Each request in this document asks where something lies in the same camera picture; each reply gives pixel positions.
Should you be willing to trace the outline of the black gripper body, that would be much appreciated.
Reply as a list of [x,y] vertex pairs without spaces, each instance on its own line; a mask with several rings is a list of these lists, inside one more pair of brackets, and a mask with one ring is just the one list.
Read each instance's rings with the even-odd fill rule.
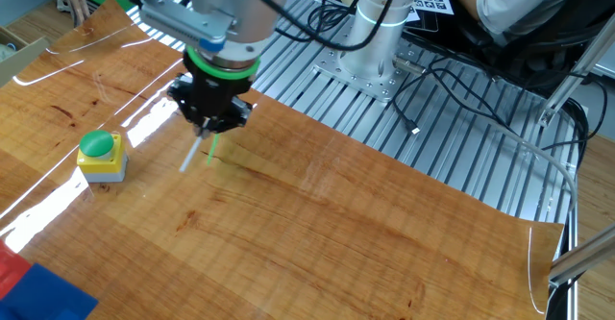
[[244,127],[253,109],[239,95],[249,91],[254,76],[231,79],[231,75],[233,72],[213,75],[196,67],[178,75],[167,93],[193,129],[194,124],[211,118],[207,134],[221,134]]

